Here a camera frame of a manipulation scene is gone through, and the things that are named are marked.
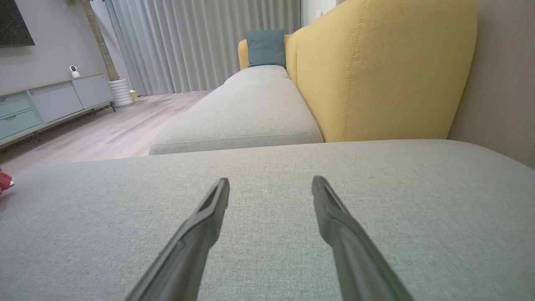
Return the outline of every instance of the cabinet leg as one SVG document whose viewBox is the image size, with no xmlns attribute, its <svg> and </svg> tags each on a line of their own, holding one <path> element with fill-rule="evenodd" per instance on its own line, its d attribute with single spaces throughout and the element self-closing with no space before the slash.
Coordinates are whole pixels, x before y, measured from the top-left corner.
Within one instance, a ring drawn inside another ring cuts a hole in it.
<svg viewBox="0 0 535 301">
<path fill-rule="evenodd" d="M 37 140 L 37 144 L 41 143 L 41 137 L 39 137 L 39 133 L 33 132 L 33 136 Z"/>
</svg>

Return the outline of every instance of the gray cabinet door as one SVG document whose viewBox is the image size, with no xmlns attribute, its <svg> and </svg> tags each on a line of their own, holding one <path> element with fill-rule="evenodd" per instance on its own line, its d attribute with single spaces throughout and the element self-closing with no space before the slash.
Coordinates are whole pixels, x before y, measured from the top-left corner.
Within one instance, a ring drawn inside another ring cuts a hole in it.
<svg viewBox="0 0 535 301">
<path fill-rule="evenodd" d="M 84 109 L 113 100 L 110 86 L 108 86 L 104 75 L 75 79 L 72 81 L 72 85 Z"/>
<path fill-rule="evenodd" d="M 30 90 L 30 95 L 46 123 L 83 109 L 70 81 Z"/>
</svg>

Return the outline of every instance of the pillow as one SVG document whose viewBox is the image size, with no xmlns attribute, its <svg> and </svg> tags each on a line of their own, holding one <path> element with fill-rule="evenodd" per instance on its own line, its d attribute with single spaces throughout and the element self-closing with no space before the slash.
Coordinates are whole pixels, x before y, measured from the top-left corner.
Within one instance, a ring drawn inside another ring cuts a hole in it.
<svg viewBox="0 0 535 301">
<path fill-rule="evenodd" d="M 246 34 L 249 67 L 281 65 L 286 68 L 284 29 L 250 31 Z"/>
</svg>

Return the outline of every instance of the plant stem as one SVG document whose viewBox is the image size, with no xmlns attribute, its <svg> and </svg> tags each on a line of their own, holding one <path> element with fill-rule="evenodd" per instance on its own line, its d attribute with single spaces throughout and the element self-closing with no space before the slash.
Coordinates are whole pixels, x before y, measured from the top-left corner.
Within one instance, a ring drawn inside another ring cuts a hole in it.
<svg viewBox="0 0 535 301">
<path fill-rule="evenodd" d="M 104 59 L 104 64 L 106 65 L 106 70 L 108 71 L 108 77 L 110 78 L 110 81 L 119 80 L 117 70 L 115 69 L 110 52 L 108 51 L 108 47 L 106 46 L 106 42 L 104 41 L 100 27 L 98 26 L 95 12 L 91 7 L 91 3 L 89 0 L 80 0 L 80 2 L 82 3 L 83 10 L 86 11 L 87 19 L 89 20 L 89 24 L 91 25 L 91 29 L 95 35 L 95 40 L 97 41 L 98 48 L 101 51 L 102 58 Z"/>
</svg>

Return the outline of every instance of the teal drawer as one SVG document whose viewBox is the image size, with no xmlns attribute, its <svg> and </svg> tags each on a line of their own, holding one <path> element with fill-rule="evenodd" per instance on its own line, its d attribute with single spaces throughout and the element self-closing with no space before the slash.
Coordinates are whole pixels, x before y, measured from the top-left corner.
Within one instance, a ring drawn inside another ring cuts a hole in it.
<svg viewBox="0 0 535 301">
<path fill-rule="evenodd" d="M 24 94 L 0 96 L 0 118 L 30 109 L 31 106 Z"/>
<path fill-rule="evenodd" d="M 0 119 L 0 139 L 39 125 L 39 120 L 33 110 L 21 112 L 13 116 Z"/>
</svg>

